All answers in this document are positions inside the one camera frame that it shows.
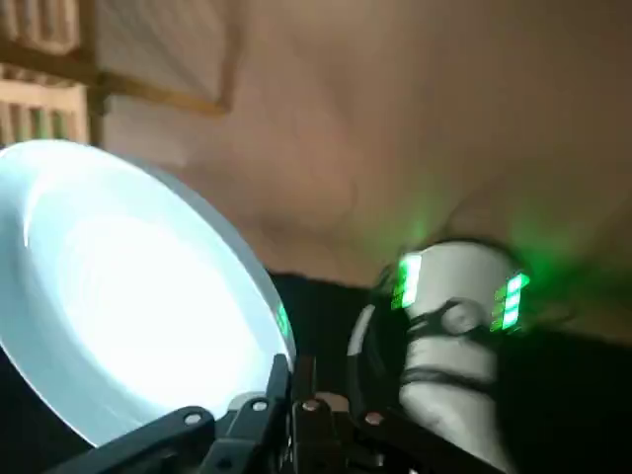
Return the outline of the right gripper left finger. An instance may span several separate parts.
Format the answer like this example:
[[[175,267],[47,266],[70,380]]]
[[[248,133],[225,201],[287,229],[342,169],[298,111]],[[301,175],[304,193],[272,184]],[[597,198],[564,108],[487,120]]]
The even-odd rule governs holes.
[[[266,391],[217,420],[189,406],[58,466],[60,473],[277,473],[289,368],[274,357]]]

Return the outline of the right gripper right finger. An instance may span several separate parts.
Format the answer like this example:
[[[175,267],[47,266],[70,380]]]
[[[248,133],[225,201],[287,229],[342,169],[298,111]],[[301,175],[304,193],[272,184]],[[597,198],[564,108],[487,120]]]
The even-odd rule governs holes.
[[[371,406],[357,363],[348,408],[317,393],[316,359],[301,356],[291,376],[292,473],[498,473],[500,470],[407,419]]]

